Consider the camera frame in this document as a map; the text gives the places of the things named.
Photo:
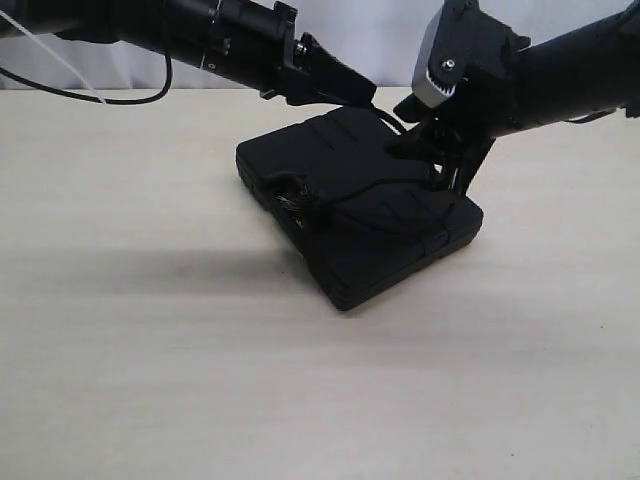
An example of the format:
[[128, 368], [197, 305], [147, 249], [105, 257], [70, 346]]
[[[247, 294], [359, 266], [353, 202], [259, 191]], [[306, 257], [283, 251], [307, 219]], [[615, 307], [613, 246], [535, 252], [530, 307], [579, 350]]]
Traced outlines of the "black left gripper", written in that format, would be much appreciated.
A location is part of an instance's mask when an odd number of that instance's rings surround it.
[[296, 38], [296, 8], [275, 2], [272, 13], [276, 18], [275, 64], [260, 91], [262, 99], [281, 96], [287, 103], [302, 105], [372, 105], [377, 86], [371, 80], [333, 56], [310, 33]]

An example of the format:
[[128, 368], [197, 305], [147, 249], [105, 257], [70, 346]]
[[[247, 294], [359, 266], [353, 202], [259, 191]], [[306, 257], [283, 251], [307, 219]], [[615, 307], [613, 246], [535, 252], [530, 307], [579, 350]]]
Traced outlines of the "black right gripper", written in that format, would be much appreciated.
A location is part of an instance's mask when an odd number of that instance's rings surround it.
[[[429, 137], [445, 142], [440, 153], [444, 160], [446, 187], [461, 195], [467, 192], [493, 145], [489, 124], [501, 110], [511, 114], [516, 108], [515, 70], [518, 55], [530, 46], [530, 38], [501, 23], [499, 50], [486, 53], [467, 67], [453, 97], [431, 109], [410, 94], [393, 109], [405, 123], [420, 123], [431, 111], [430, 123], [435, 132]], [[384, 149], [396, 159], [424, 163], [435, 160], [429, 141], [412, 132], [394, 136]]]

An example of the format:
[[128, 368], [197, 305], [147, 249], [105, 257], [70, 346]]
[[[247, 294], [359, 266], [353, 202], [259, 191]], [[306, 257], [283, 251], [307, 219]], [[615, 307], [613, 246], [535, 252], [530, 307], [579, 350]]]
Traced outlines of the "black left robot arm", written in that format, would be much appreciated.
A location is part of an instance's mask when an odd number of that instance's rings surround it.
[[367, 108], [373, 82], [295, 33], [296, 8], [254, 1], [4, 1], [1, 35], [126, 42], [254, 89], [291, 106]]

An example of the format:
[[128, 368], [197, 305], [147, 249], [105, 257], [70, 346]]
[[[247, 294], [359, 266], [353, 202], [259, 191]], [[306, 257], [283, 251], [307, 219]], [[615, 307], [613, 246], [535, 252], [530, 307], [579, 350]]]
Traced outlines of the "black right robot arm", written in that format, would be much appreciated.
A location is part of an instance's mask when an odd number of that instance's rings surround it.
[[423, 161], [434, 190], [463, 195], [499, 137], [623, 109], [639, 115], [639, 4], [534, 45], [482, 11], [446, 1], [420, 47], [411, 94], [394, 109], [411, 124], [387, 147]]

